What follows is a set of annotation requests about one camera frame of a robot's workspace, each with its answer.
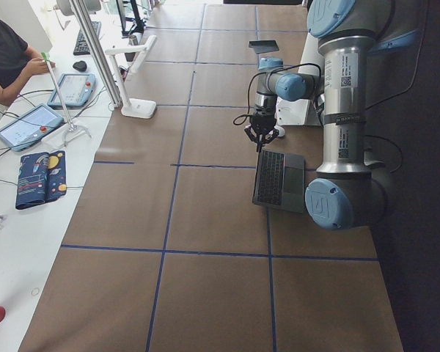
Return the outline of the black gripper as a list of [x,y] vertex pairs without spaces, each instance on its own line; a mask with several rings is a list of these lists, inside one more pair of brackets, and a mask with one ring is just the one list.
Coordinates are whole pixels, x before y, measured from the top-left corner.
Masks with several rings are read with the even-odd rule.
[[249,139],[256,143],[256,151],[260,153],[263,144],[268,144],[279,136],[276,128],[275,114],[260,114],[255,112],[249,115],[249,125],[244,128]]

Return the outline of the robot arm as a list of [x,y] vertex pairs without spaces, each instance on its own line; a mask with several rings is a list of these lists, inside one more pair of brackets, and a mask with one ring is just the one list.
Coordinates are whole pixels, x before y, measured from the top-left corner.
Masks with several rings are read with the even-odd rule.
[[393,1],[314,1],[307,31],[322,62],[314,75],[296,73],[277,58],[260,60],[254,111],[245,133],[261,150],[278,135],[276,102],[323,100],[323,162],[304,202],[313,221],[346,230],[380,221],[390,209],[389,172],[364,145],[367,55],[395,14]]

